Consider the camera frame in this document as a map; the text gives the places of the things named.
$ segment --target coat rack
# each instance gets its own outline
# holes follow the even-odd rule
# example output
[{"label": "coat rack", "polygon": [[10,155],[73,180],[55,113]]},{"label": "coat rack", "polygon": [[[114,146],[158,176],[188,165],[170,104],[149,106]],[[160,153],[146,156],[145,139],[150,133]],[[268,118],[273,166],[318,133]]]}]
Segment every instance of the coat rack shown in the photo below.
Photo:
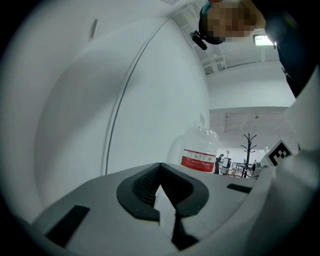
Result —
[{"label": "coat rack", "polygon": [[254,147],[256,147],[257,145],[251,147],[251,144],[252,144],[252,139],[254,137],[256,137],[257,135],[254,135],[251,139],[250,139],[250,133],[248,133],[248,137],[244,134],[244,136],[247,138],[248,140],[248,147],[245,147],[243,145],[240,145],[241,147],[244,147],[246,150],[244,152],[246,152],[246,163],[245,163],[245,168],[244,168],[244,172],[245,174],[242,173],[242,176],[244,175],[244,177],[246,177],[247,175],[247,171],[245,170],[249,170],[249,159],[250,159],[250,153],[253,153],[253,152],[256,152],[255,150],[254,151],[251,151]]}]

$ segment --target black rectangular slot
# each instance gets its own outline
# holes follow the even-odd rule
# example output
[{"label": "black rectangular slot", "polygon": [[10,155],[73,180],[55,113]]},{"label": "black rectangular slot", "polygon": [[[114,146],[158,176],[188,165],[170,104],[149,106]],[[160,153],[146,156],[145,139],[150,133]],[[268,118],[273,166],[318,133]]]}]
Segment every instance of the black rectangular slot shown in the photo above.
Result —
[{"label": "black rectangular slot", "polygon": [[227,188],[231,189],[231,190],[236,190],[236,191],[240,191],[240,192],[243,192],[243,193],[247,193],[247,194],[249,194],[250,191],[252,190],[251,187],[241,186],[241,185],[237,185],[237,184],[229,184],[227,186]]},{"label": "black rectangular slot", "polygon": [[83,221],[89,208],[81,205],[75,205],[47,234],[46,238],[65,247],[73,233]]}]

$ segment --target smoke detector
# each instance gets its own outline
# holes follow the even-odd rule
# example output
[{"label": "smoke detector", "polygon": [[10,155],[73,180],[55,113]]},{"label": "smoke detector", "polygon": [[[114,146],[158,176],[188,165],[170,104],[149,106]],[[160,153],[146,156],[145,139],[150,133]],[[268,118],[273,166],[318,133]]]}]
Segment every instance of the smoke detector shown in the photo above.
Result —
[{"label": "smoke detector", "polygon": [[180,0],[160,0],[160,1],[173,6],[175,3],[179,2]]}]

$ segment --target ceiling light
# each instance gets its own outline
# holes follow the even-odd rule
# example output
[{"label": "ceiling light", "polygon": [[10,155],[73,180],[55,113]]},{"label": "ceiling light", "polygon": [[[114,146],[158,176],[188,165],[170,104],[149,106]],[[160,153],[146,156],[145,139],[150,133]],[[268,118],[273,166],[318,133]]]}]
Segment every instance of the ceiling light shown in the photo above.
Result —
[{"label": "ceiling light", "polygon": [[266,35],[254,35],[253,41],[256,46],[273,46],[274,45]]}]

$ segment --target person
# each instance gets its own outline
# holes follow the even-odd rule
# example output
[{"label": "person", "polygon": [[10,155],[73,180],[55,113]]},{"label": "person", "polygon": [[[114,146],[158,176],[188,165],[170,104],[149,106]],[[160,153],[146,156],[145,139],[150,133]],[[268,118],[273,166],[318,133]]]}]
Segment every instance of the person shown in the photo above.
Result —
[{"label": "person", "polygon": [[210,0],[202,8],[199,30],[207,42],[211,38],[219,44],[264,29],[297,97],[318,63],[319,47],[312,36],[319,24],[316,10],[310,3],[298,6],[289,0]]},{"label": "person", "polygon": [[224,156],[224,154],[221,154],[218,158],[215,159],[214,174],[219,174],[219,163],[221,163],[221,159],[223,156]]}]

